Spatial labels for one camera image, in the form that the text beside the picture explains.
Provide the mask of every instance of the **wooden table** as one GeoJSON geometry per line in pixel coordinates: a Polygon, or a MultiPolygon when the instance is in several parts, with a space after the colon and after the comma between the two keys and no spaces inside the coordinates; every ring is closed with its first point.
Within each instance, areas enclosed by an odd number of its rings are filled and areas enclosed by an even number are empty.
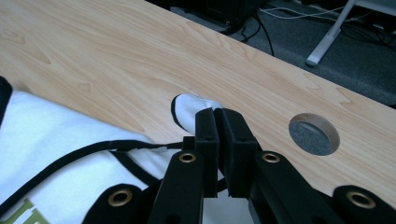
{"type": "Polygon", "coordinates": [[[396,111],[147,2],[1,1],[0,75],[157,143],[187,135],[172,120],[176,95],[214,99],[315,189],[353,184],[396,207],[396,111]],[[332,155],[291,139],[306,112],[339,132],[332,155]]]}

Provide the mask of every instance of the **brass grommet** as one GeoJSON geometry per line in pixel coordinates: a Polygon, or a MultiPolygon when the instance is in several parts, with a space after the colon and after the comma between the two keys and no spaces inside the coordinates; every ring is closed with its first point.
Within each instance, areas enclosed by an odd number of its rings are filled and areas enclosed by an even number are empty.
{"type": "Polygon", "coordinates": [[[262,159],[271,163],[277,163],[280,161],[280,158],[273,153],[264,153],[262,155],[262,159]]]}
{"type": "Polygon", "coordinates": [[[350,202],[361,208],[372,209],[376,207],[375,201],[367,195],[358,191],[349,191],[346,193],[346,197],[350,202]]]}
{"type": "Polygon", "coordinates": [[[108,204],[113,207],[120,207],[132,200],[133,194],[128,189],[119,189],[108,197],[108,204]]]}
{"type": "Polygon", "coordinates": [[[182,162],[193,162],[195,161],[196,157],[192,153],[183,153],[178,157],[178,159],[182,162]]]}

